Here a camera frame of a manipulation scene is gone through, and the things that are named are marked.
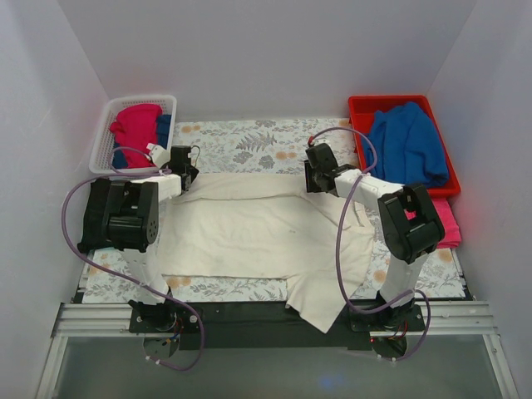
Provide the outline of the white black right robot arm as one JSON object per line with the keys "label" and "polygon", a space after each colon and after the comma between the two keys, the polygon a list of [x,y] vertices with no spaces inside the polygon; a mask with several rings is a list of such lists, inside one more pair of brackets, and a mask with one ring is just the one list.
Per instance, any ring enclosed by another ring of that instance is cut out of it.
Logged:
{"label": "white black right robot arm", "polygon": [[[346,202],[335,243],[335,268],[341,295],[352,313],[374,318],[386,330],[399,328],[412,312],[416,282],[428,255],[436,250],[445,229],[426,187],[380,180],[351,165],[339,165],[329,145],[310,143],[304,161],[308,193],[328,193]],[[377,212],[391,260],[377,292],[376,307],[355,307],[342,281],[341,240],[347,209],[358,202]]]}

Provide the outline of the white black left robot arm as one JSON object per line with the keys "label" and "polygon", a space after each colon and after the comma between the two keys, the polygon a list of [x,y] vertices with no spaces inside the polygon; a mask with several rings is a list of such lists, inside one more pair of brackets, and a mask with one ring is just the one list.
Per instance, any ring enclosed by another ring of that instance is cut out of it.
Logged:
{"label": "white black left robot arm", "polygon": [[193,148],[174,145],[164,150],[149,146],[158,170],[125,174],[122,179],[101,176],[90,183],[78,254],[113,248],[130,273],[111,274],[135,284],[145,297],[131,300],[138,322],[161,332],[180,333],[183,318],[198,316],[170,298],[170,287],[156,269],[155,242],[160,235],[160,204],[188,191],[199,174],[191,160]]}

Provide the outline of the cream t shirt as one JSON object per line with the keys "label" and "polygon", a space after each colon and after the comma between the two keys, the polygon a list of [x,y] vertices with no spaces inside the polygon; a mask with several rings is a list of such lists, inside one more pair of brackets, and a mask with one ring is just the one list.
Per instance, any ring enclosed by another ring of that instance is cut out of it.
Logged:
{"label": "cream t shirt", "polygon": [[[276,278],[287,304],[322,333],[345,305],[335,243],[344,202],[305,190],[301,175],[205,174],[165,211],[156,264],[167,276]],[[341,270],[347,295],[363,284],[374,228],[348,206]]]}

